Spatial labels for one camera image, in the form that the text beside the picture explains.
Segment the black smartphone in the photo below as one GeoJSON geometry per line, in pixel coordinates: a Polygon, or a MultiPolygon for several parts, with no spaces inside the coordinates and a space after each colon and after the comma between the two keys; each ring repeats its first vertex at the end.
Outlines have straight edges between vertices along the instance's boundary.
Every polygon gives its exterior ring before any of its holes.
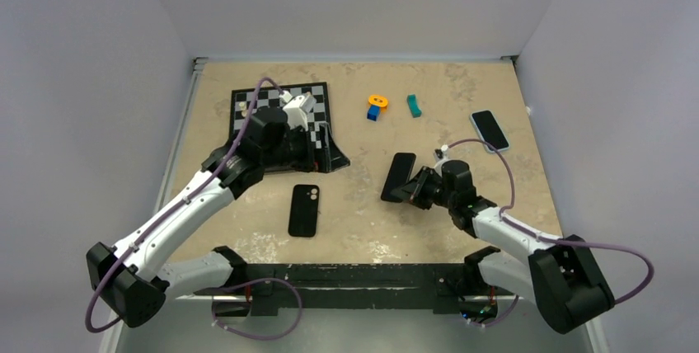
{"type": "Polygon", "coordinates": [[[410,180],[415,160],[414,153],[394,154],[380,195],[382,201],[401,203],[401,199],[394,196],[392,192],[410,180]]]}

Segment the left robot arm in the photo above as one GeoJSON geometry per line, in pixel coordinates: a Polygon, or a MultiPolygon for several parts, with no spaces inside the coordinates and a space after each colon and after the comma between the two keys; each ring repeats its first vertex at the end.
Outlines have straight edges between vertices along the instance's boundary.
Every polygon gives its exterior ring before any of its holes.
{"type": "Polygon", "coordinates": [[[102,299],[118,320],[140,327],[170,299],[202,289],[241,291],[246,263],[228,247],[216,247],[193,261],[167,260],[270,169],[330,173],[350,165],[324,122],[316,124],[321,147],[316,146],[309,115],[292,106],[249,112],[235,138],[211,152],[182,192],[149,221],[112,245],[93,245],[86,254],[94,290],[88,308],[102,299]]]}

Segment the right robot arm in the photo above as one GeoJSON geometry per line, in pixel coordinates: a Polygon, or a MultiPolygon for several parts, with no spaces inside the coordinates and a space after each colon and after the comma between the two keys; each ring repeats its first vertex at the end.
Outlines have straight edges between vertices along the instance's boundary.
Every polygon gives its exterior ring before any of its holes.
{"type": "Polygon", "coordinates": [[[490,286],[506,289],[535,303],[546,324],[560,334],[616,305],[582,238],[557,237],[511,219],[495,202],[478,195],[464,161],[422,167],[394,188],[392,196],[419,209],[445,208],[456,228],[490,243],[488,252],[462,272],[464,285],[472,292],[490,286]]]}

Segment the black phone case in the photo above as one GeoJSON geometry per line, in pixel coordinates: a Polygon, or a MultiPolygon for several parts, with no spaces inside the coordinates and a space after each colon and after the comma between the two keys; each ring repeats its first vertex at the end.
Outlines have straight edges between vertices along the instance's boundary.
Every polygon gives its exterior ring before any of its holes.
{"type": "Polygon", "coordinates": [[[293,188],[288,233],[295,238],[313,238],[317,233],[320,188],[298,184],[293,188]]]}

